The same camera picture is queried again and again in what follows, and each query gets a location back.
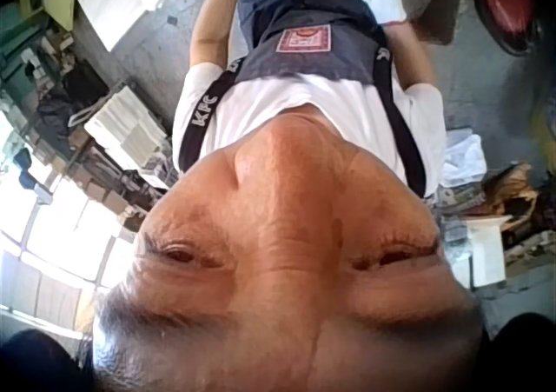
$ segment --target floor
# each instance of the floor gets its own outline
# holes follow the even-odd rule
[[[109,85],[122,79],[135,82],[148,96],[151,109],[171,127],[188,71],[189,38],[201,3],[166,0],[160,9],[145,14],[111,53],[80,13],[74,30],[76,53],[89,59]],[[528,116],[535,93],[546,80],[543,67],[547,63],[539,56],[508,56],[480,23],[473,1],[461,0],[460,7],[454,42],[445,47],[429,46],[445,98],[447,127],[472,127],[482,137],[490,170],[526,161],[533,165],[533,180],[538,182],[544,176],[543,160],[529,136]],[[230,57],[245,52],[235,25]],[[482,300],[494,332],[511,316],[526,310],[555,317],[553,264],[543,269],[523,276],[524,282],[508,281],[510,288],[484,293]],[[519,285],[517,293],[511,289],[515,283]]]

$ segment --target man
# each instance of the man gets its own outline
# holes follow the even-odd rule
[[[197,19],[174,127],[185,174],[98,312],[96,379],[455,390],[480,316],[420,199],[440,178],[442,101],[400,0],[239,0],[249,54],[225,70],[236,1]]]

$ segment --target white sleeve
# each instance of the white sleeve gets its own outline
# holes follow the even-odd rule
[[[430,196],[438,188],[444,167],[446,125],[442,94],[433,85],[418,83],[405,93],[394,86],[394,99],[419,148],[427,175],[426,196]]]
[[[174,127],[172,128],[172,156],[174,167],[179,171],[178,158],[182,147],[183,135],[188,127],[189,119],[193,115],[199,99],[209,88],[214,80],[218,79],[224,70],[213,63],[199,63],[189,69],[185,76],[182,95],[177,104],[174,116]]]

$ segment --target apron strap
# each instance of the apron strap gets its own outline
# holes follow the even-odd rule
[[[187,172],[201,156],[202,142],[209,129],[210,120],[216,113],[222,97],[234,86],[237,74],[242,68],[245,57],[237,59],[224,70],[218,79],[210,84],[202,98],[197,102],[193,115],[189,119],[188,128],[180,148],[178,166],[180,171]]]
[[[379,44],[374,61],[374,86],[378,90],[394,134],[396,149],[406,171],[407,186],[415,195],[423,198],[427,187],[425,167],[414,137],[394,102],[392,56],[387,47],[387,39],[382,29],[376,29],[373,36]],[[207,134],[210,120],[215,114],[222,97],[234,86],[244,59],[245,57],[242,57],[230,64],[228,69],[211,83],[208,90],[197,102],[193,115],[189,119],[188,128],[185,130],[180,149],[178,166],[182,172],[186,172],[199,159],[202,142]]]

